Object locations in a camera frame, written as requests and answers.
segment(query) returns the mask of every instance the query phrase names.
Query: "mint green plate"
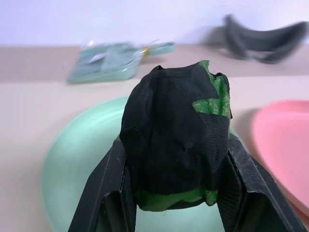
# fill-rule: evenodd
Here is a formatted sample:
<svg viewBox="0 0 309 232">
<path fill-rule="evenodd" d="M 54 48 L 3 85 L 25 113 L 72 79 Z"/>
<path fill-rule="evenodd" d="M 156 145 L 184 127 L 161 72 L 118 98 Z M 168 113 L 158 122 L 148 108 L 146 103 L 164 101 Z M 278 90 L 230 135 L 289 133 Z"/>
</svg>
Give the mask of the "mint green plate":
<svg viewBox="0 0 309 232">
<path fill-rule="evenodd" d="M 42 204 L 54 232 L 67 232 L 86 181 L 112 146 L 127 97 L 76 117 L 52 144 L 42 172 Z M 154 213 L 138 209 L 136 232 L 224 232 L 217 205 Z"/>
</svg>

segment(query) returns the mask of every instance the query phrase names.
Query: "table surface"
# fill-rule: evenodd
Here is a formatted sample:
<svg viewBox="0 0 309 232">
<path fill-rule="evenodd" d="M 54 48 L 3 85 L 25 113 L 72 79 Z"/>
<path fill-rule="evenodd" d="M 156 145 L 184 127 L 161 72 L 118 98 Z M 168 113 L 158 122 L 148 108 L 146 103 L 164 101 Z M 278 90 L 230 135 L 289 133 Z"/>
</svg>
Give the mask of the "table surface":
<svg viewBox="0 0 309 232">
<path fill-rule="evenodd" d="M 78 53 L 78 47 L 0 47 L 1 231 L 50 232 L 40 205 L 40 175 L 52 140 L 89 107 L 129 95 L 157 65 L 181 67 L 209 59 L 212 73 L 226 74 L 232 127 L 253 155 L 250 120 L 258 108 L 278 100 L 309 100 L 309 46 L 283 63 L 266 65 L 231 59 L 223 49 L 180 45 L 173 53 L 144 59 L 131 80 L 67 85 Z"/>
</svg>

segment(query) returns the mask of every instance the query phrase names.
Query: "pink plate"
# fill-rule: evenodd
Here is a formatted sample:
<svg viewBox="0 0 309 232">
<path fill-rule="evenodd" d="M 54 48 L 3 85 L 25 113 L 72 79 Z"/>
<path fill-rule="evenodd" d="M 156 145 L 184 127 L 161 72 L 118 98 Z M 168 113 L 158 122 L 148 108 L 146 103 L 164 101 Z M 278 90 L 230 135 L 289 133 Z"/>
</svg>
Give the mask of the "pink plate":
<svg viewBox="0 0 309 232">
<path fill-rule="evenodd" d="M 309 101 L 281 101 L 252 122 L 260 161 L 285 196 L 309 217 Z"/>
</svg>

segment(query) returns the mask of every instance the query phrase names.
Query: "gold clip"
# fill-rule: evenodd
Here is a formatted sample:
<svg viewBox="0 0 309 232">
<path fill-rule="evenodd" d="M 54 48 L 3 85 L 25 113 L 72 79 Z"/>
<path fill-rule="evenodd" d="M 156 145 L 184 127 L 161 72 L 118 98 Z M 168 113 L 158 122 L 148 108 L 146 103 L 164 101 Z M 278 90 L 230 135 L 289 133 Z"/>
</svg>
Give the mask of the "gold clip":
<svg viewBox="0 0 309 232">
<path fill-rule="evenodd" d="M 143 58 L 147 57 L 150 53 L 150 47 L 149 46 L 144 47 L 143 50 L 141 51 L 141 53 L 142 53 Z"/>
</svg>

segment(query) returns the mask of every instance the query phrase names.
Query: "black mesh fabric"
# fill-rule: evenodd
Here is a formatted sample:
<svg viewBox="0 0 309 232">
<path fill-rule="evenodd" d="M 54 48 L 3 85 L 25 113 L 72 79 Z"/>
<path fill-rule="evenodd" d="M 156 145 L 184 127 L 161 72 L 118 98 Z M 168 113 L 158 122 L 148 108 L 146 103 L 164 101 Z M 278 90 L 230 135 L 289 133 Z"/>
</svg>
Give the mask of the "black mesh fabric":
<svg viewBox="0 0 309 232">
<path fill-rule="evenodd" d="M 218 73 L 213 78 L 218 76 L 229 91 L 227 77 Z M 219 95 L 199 63 L 170 69 L 157 66 L 133 89 L 120 139 L 134 193 L 169 195 L 201 186 L 219 188 L 230 119 L 197 112 L 192 104 L 204 99 L 219 99 Z"/>
</svg>

